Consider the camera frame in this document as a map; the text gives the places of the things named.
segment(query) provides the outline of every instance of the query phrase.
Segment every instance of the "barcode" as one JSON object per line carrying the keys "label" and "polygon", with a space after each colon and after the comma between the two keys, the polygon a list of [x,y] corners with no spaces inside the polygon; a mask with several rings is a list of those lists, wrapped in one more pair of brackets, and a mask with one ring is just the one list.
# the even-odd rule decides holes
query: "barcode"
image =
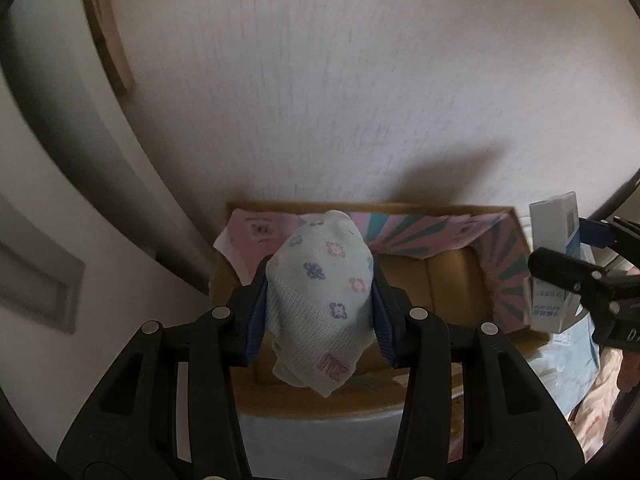
{"label": "barcode", "polygon": [[577,214],[575,211],[571,210],[566,214],[566,237],[571,238],[571,235],[574,234],[575,228],[577,227]]}

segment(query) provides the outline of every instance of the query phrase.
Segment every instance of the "wooden piece on wall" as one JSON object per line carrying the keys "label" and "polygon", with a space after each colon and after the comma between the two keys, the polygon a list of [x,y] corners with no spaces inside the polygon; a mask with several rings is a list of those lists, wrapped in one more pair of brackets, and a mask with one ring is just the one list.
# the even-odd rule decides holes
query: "wooden piece on wall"
{"label": "wooden piece on wall", "polygon": [[89,28],[100,61],[117,96],[130,93],[134,79],[122,47],[111,0],[84,0]]}

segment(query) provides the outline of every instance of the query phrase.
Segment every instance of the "pink paper lining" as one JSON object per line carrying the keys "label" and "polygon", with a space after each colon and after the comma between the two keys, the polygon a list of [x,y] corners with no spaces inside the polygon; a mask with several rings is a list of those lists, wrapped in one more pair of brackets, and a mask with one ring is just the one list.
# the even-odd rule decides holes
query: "pink paper lining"
{"label": "pink paper lining", "polygon": [[[492,297],[494,322],[505,332],[530,324],[529,247],[508,213],[439,217],[361,212],[348,215],[374,254],[424,259],[447,250],[473,247]],[[231,263],[240,282],[247,285],[265,256],[274,254],[300,225],[321,216],[235,209],[214,247]]]}

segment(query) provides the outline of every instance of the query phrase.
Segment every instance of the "rolled sock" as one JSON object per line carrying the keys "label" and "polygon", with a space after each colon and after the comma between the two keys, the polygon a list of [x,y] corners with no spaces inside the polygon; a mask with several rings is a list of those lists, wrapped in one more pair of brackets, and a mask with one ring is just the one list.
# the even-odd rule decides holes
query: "rolled sock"
{"label": "rolled sock", "polygon": [[374,339],[373,259],[340,211],[300,226],[267,264],[266,329],[276,377],[328,397]]}

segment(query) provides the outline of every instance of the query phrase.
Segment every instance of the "textured wallpaper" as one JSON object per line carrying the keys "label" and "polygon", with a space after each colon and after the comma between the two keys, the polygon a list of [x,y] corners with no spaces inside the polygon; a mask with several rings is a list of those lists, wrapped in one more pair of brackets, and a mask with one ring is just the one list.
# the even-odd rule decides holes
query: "textured wallpaper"
{"label": "textured wallpaper", "polygon": [[125,113],[212,239],[230,198],[589,214],[640,166],[626,0],[113,0]]}

